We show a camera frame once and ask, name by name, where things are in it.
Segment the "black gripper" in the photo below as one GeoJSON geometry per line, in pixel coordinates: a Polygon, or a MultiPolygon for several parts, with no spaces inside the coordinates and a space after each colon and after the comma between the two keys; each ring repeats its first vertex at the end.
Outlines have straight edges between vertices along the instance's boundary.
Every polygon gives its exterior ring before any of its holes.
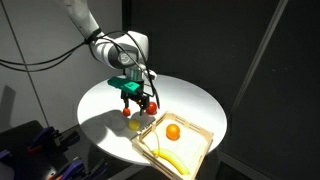
{"type": "Polygon", "coordinates": [[[126,92],[122,90],[121,99],[124,102],[124,108],[127,108],[127,109],[129,109],[130,100],[136,102],[140,107],[140,111],[139,111],[140,115],[142,115],[144,111],[149,108],[149,97],[147,95],[144,95],[141,90],[137,90],[135,92],[126,92]]]}

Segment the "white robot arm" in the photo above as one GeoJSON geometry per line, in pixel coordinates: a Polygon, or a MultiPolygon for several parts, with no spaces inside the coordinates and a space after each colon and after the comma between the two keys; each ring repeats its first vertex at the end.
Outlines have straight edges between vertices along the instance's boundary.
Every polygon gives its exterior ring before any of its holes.
{"type": "Polygon", "coordinates": [[[135,31],[121,31],[120,37],[111,38],[101,30],[87,0],[57,1],[62,4],[84,37],[84,43],[88,45],[92,56],[113,69],[123,70],[123,77],[112,77],[107,81],[110,86],[121,90],[121,99],[125,104],[123,112],[129,108],[130,100],[138,104],[140,113],[151,107],[151,97],[156,97],[156,102],[159,102],[153,85],[156,74],[151,74],[146,65],[149,50],[146,35],[135,31]]]}

